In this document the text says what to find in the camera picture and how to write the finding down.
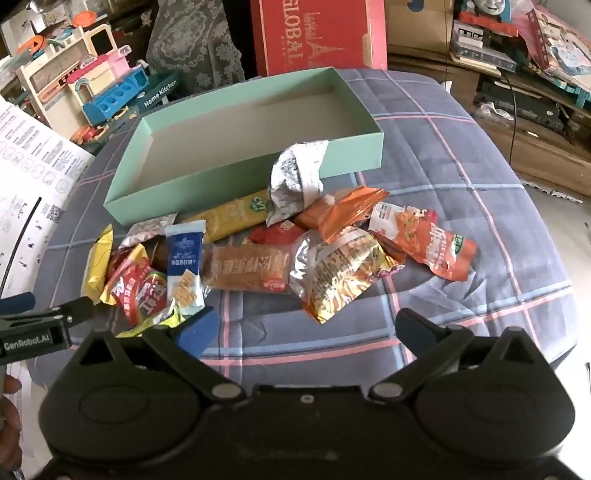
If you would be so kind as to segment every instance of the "qr code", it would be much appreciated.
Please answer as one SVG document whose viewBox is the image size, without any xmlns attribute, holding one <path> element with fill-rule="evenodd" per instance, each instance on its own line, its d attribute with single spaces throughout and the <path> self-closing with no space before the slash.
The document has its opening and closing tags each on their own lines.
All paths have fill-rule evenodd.
<svg viewBox="0 0 591 480">
<path fill-rule="evenodd" d="M 61 217 L 63 216 L 64 211 L 57 205 L 52 205 L 46 215 L 46 217 L 54 223 L 60 223 Z"/>
</svg>

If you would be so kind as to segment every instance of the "toy kitchen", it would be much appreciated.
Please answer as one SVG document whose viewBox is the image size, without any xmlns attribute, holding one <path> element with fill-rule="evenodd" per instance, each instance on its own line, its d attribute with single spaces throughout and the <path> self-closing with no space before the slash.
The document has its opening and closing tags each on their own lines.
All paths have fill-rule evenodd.
<svg viewBox="0 0 591 480">
<path fill-rule="evenodd" d="M 36 114 L 65 138 L 110 120 L 148 83 L 141 65 L 129 66 L 131 49 L 117 47 L 109 24 L 56 29 L 31 41 L 39 55 L 18 68 L 18 79 Z"/>
</svg>

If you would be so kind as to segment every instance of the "red snack wrapper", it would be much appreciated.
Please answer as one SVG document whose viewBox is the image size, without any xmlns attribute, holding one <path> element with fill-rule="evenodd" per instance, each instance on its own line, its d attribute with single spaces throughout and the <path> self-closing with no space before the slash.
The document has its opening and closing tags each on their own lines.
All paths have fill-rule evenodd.
<svg viewBox="0 0 591 480">
<path fill-rule="evenodd" d="M 255 228 L 248 239 L 254 244 L 260 245 L 291 245 L 298 240 L 306 230 L 289 220 L 275 223 L 270 227 L 260 226 Z"/>
<path fill-rule="evenodd" d="M 119 264 L 105 288 L 133 326 L 166 307 L 166 276 L 152 269 L 141 244 Z"/>
<path fill-rule="evenodd" d="M 435 275 L 447 280 L 465 281 L 476 244 L 464 236 L 439 228 L 425 210 L 378 203 L 369 223 L 369 231 L 387 245 L 392 245 L 428 265 Z"/>
</svg>

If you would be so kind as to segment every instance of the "blue toy shelf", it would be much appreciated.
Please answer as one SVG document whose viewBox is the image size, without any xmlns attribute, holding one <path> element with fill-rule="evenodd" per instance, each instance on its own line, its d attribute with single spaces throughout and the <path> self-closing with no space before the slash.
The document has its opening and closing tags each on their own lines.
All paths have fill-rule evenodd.
<svg viewBox="0 0 591 480">
<path fill-rule="evenodd" d="M 148 76 L 143 67 L 129 72 L 106 92 L 94 97 L 82 109 L 88 123 L 93 127 L 105 123 L 127 105 L 148 84 Z"/>
</svg>

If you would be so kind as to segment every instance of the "silver foil wrapper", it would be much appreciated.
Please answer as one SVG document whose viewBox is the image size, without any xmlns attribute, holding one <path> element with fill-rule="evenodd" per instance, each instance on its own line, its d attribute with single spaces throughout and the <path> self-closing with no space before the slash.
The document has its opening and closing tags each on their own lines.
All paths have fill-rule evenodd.
<svg viewBox="0 0 591 480">
<path fill-rule="evenodd" d="M 279 155 L 271 170 L 267 226 L 302 212 L 322 195 L 320 166 L 328 144 L 298 143 Z"/>
</svg>

